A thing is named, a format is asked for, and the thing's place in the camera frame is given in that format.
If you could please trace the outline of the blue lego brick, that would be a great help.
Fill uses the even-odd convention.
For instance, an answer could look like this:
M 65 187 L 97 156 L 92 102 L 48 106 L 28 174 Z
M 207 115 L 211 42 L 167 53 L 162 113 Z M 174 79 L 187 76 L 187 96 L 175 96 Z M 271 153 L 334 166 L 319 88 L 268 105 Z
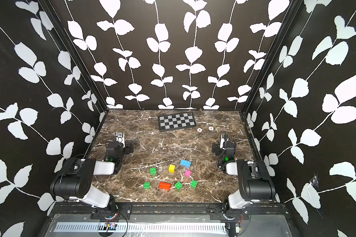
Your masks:
M 186 160 L 181 160 L 180 165 L 184 166 L 184 167 L 187 167 L 187 168 L 190 168 L 191 167 L 191 162 L 186 161 Z

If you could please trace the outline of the red lego brick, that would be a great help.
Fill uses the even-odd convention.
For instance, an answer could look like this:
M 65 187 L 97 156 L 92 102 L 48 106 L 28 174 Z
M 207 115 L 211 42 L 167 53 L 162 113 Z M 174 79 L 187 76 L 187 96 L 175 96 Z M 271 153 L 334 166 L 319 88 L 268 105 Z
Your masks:
M 160 182 L 158 188 L 161 190 L 171 190 L 171 183 Z

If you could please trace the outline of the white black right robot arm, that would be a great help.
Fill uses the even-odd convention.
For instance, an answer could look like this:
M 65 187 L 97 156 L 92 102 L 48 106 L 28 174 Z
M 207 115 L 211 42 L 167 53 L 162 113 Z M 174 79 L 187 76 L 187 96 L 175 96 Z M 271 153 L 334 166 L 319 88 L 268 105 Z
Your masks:
M 236 143 L 223 138 L 212 145 L 212 152 L 218 156 L 218 169 L 238 179 L 238 189 L 222 203 L 223 213 L 274 200 L 276 190 L 264 162 L 237 159 Z

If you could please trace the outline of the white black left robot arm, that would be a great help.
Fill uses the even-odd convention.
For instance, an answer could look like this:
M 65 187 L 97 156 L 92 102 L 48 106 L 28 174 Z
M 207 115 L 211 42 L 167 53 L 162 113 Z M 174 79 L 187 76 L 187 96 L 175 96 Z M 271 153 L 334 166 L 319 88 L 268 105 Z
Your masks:
M 77 200 L 94 208 L 110 212 L 107 220 L 119 215 L 119 208 L 114 197 L 96 188 L 93 184 L 95 175 L 118 174 L 123 163 L 123 157 L 134 152 L 133 144 L 124 145 L 122 142 L 110 142 L 106 148 L 106 159 L 69 158 L 57 173 L 50 185 L 53 196 L 64 200 Z

